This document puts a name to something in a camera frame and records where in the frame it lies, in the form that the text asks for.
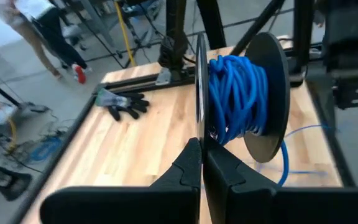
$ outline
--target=work glove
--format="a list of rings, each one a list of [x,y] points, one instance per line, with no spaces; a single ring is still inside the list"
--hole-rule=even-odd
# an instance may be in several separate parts
[[[121,120],[120,111],[129,113],[134,119],[138,119],[139,114],[136,111],[146,113],[147,106],[150,104],[143,98],[144,95],[141,93],[115,94],[102,89],[96,97],[96,105],[106,107],[116,121]]]

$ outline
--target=spool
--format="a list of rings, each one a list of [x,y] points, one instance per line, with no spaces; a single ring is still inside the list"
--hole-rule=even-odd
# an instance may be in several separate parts
[[[268,79],[268,111],[265,130],[260,136],[250,132],[244,135],[249,153],[257,162],[268,162],[280,149],[287,128],[290,112],[290,81],[288,62],[277,38],[268,33],[257,34],[248,45],[246,57],[265,69]],[[208,101],[208,62],[205,40],[198,35],[196,51],[196,120],[198,139],[205,155],[208,140],[209,101]]]

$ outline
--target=concrete floor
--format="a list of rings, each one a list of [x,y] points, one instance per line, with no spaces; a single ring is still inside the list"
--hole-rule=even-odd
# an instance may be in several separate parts
[[[252,2],[247,1],[247,4],[245,4],[245,2],[241,0],[219,1],[223,24],[226,25],[257,17],[268,2],[268,0]],[[193,31],[196,32],[204,30],[203,22],[200,16],[196,16],[197,20],[195,22],[194,30],[192,29],[191,25],[193,22],[194,5],[195,0],[187,1],[185,21],[185,32],[187,34],[190,34]],[[293,1],[286,1],[283,10],[290,9],[292,7]],[[163,26],[164,23],[165,12],[162,10],[159,17],[155,21],[155,24]],[[292,13],[280,15],[278,16],[272,32],[275,35],[291,35],[292,23]],[[142,20],[136,20],[134,25],[138,34],[142,34],[149,28],[147,23]],[[251,23],[247,23],[225,29],[224,32],[226,35],[227,45],[235,45],[250,25]],[[267,30],[269,25],[270,23],[264,27],[264,30]],[[322,39],[323,32],[324,31],[322,29],[317,29],[315,27],[313,32],[313,42],[320,41]],[[116,45],[120,49],[124,49],[124,41],[119,26],[116,26],[111,31],[111,35]],[[85,42],[89,47],[87,51],[81,52],[85,59],[108,54],[106,49],[103,48],[96,38],[89,37],[85,40]],[[144,50],[152,62],[157,61],[159,50],[158,45]],[[57,59],[53,58],[51,55],[49,55],[49,57],[57,67],[60,66]],[[138,51],[135,59],[138,65],[148,63],[141,50]],[[127,55],[124,54],[124,58],[120,61],[121,63],[124,63],[126,60]],[[67,123],[65,123],[65,125],[68,126],[73,121],[72,119],[77,117],[82,107],[84,107],[92,90],[101,81],[102,77],[104,77],[108,72],[121,69],[111,57],[94,60],[89,62],[88,65],[93,67],[94,73],[88,78],[85,85],[79,85],[72,79],[72,75],[61,68],[59,70],[64,75],[64,78],[60,81],[55,80],[51,74],[45,71],[45,68],[34,55],[31,47],[24,41],[19,41],[0,48],[0,87],[19,101],[31,101],[36,104],[48,106],[53,109],[53,114],[56,115],[60,121],[70,119]],[[338,138],[344,148],[344,151],[346,152],[348,161],[351,161],[349,165],[351,166],[358,183],[358,149],[355,149],[358,148],[358,109],[340,111],[338,113],[338,123],[340,128],[344,128],[338,134]],[[53,118],[49,113],[30,115],[27,118],[27,121],[19,126],[18,142],[24,142],[28,139],[38,139],[39,131],[50,121],[53,121]],[[44,163],[34,165],[34,167],[42,170],[47,162],[48,161],[45,161]],[[22,171],[33,174],[34,178],[39,176],[38,173],[27,170],[26,168],[23,168]],[[26,198],[26,195],[27,194],[24,194],[13,202],[7,202],[0,194],[0,223],[9,222],[14,212]]]

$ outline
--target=yellow cable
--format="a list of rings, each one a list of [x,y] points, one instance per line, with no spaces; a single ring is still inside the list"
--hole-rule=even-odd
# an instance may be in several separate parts
[[[117,15],[118,15],[118,19],[119,19],[119,23],[121,25],[121,29],[122,29],[122,34],[124,36],[124,40],[125,40],[125,48],[128,51],[128,55],[129,55],[129,60],[131,60],[131,64],[132,66],[136,66],[136,62],[132,56],[132,52],[131,52],[131,48],[129,47],[129,42],[128,42],[128,37],[127,37],[127,32],[125,30],[125,26],[124,26],[124,20],[122,19],[122,14],[121,14],[121,8],[119,7],[118,3],[115,1],[114,5],[116,6],[117,9]]]
[[[11,126],[11,132],[12,132],[12,141],[9,144],[8,153],[12,153],[13,150],[16,148],[16,142],[17,142],[17,135],[16,135],[16,125],[12,121],[12,119],[5,113],[3,108],[0,106],[0,110],[6,115],[7,122]]]

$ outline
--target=wooden tabletop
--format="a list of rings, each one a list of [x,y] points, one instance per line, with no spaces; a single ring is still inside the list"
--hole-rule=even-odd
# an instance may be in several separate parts
[[[209,58],[226,55],[231,48],[208,52]],[[104,82],[140,77],[160,71],[157,63],[108,73]],[[23,223],[40,223],[39,207],[50,193],[68,186],[145,186],[159,178],[179,155],[189,138],[196,136],[194,85],[145,93],[150,101],[147,114],[134,120],[128,114],[116,122],[106,109],[94,106],[50,175]],[[291,90],[287,132],[319,124],[307,86]],[[309,128],[285,139],[290,170],[317,171],[290,174],[286,186],[341,186],[321,128]],[[249,166],[250,157],[243,139],[226,148]],[[277,182],[282,174],[282,156],[262,166],[261,173]],[[201,195],[200,223],[211,223],[204,190]]]

